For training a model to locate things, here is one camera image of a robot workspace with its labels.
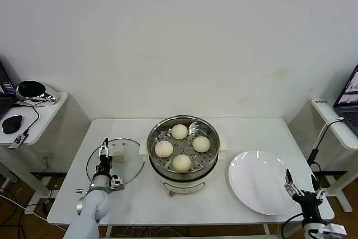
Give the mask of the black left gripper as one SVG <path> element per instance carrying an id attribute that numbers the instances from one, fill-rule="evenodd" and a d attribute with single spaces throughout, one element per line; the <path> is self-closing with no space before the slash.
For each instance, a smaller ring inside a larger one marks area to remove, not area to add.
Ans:
<path id="1" fill-rule="evenodd" d="M 97 172 L 103 174 L 109 174 L 112 168 L 112 157 L 109 156 L 109 139 L 105 138 L 101 146 L 98 149 L 98 156 L 100 158 L 100 163 L 97 166 Z"/>

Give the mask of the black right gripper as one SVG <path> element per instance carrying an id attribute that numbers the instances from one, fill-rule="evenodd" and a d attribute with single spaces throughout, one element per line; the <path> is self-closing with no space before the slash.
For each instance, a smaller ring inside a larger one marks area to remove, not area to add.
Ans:
<path id="1" fill-rule="evenodd" d="M 321 189 L 321 186 L 316 177 L 311 174 L 314 193 L 309 191 L 302 192 L 298 187 L 296 187 L 296 185 L 293 183 L 293 178 L 288 168 L 286 169 L 285 181 L 286 183 L 284 187 L 288 194 L 293 198 L 293 201 L 300 205 L 303 218 L 321 219 L 321 214 L 318 207 L 322 203 L 324 191 Z"/>

